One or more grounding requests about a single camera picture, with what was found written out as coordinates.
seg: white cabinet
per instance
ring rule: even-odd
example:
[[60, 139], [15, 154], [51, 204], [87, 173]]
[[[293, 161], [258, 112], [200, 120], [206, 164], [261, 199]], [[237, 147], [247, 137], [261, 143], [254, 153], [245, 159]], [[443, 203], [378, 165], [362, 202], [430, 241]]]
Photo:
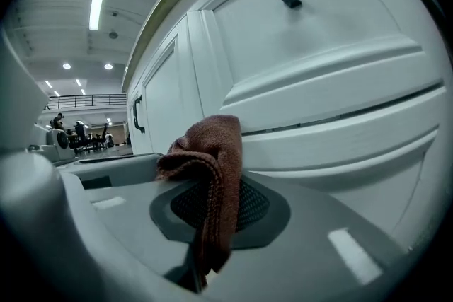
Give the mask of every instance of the white cabinet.
[[142, 90], [149, 150], [166, 153], [175, 139], [203, 118], [186, 18], [152, 57], [144, 73]]
[[244, 173], [326, 191], [410, 245], [450, 177], [442, 38], [420, 0], [301, 1], [195, 0], [147, 61], [134, 152], [236, 115]]

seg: floor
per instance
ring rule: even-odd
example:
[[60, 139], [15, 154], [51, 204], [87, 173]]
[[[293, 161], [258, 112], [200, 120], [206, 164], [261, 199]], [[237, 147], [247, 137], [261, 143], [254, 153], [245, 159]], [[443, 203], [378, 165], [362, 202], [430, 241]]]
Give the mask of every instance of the floor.
[[76, 158], [78, 160], [87, 160], [90, 158], [107, 158], [112, 156], [132, 155], [132, 147], [130, 145], [119, 145], [99, 151], [83, 152]]

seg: brown towel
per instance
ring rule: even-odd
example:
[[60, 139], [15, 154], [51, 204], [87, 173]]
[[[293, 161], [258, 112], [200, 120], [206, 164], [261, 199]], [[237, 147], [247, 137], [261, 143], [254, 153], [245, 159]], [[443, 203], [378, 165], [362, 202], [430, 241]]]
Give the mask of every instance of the brown towel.
[[210, 184], [207, 217], [195, 237], [195, 261], [205, 285], [230, 256], [236, 230], [242, 170], [241, 125], [235, 116], [211, 116], [194, 124], [157, 163], [157, 180], [196, 179]]

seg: railing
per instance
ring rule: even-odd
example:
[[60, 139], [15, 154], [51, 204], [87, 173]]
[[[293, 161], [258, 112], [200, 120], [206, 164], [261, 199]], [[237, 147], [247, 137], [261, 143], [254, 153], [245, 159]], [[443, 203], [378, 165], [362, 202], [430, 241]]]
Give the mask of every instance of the railing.
[[63, 95], [51, 96], [44, 110], [60, 108], [95, 107], [95, 106], [125, 106], [126, 95]]

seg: mesh grille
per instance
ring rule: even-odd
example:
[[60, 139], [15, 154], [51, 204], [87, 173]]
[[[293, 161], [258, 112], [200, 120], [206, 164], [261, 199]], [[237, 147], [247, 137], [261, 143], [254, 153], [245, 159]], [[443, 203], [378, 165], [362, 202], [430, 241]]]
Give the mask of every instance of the mesh grille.
[[[171, 210], [195, 229], [200, 229], [207, 214], [208, 184], [199, 182], [171, 200]], [[239, 215], [236, 232], [261, 220], [269, 210], [269, 200], [257, 189], [241, 180]]]

